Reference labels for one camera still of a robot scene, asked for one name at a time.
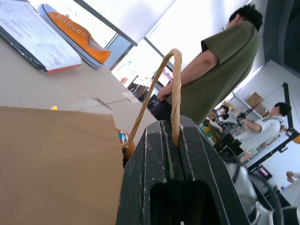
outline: white shoe sole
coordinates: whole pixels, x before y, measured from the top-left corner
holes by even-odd
[[[65,39],[74,50],[80,55],[80,57],[91,67],[99,69],[103,66],[102,63],[95,60],[86,51],[84,51],[75,41],[73,41],[68,35],[65,34],[48,16],[47,12],[56,12],[54,8],[47,4],[42,4],[37,9],[40,16],[63,38]]]

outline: black pants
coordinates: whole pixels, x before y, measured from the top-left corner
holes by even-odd
[[[171,122],[172,106],[166,101],[156,103],[156,105],[150,109],[150,112],[157,120]]]

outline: olive green t-shirt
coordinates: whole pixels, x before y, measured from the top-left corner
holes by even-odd
[[[181,88],[180,113],[197,125],[249,74],[258,50],[259,35],[255,26],[245,21],[201,44],[202,52],[210,49],[219,64]],[[166,101],[172,104],[172,96]]]

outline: table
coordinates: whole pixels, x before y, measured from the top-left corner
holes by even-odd
[[[0,38],[0,105],[106,113],[114,117],[118,128],[130,132],[141,103],[103,66],[95,70],[80,67],[54,75],[44,75]],[[93,100],[99,98],[111,107]],[[145,127],[155,118],[147,110],[135,136],[138,143]]]

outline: paper page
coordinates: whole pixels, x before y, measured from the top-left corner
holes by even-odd
[[[81,63],[81,58],[27,2],[0,0],[0,26],[47,70]]]

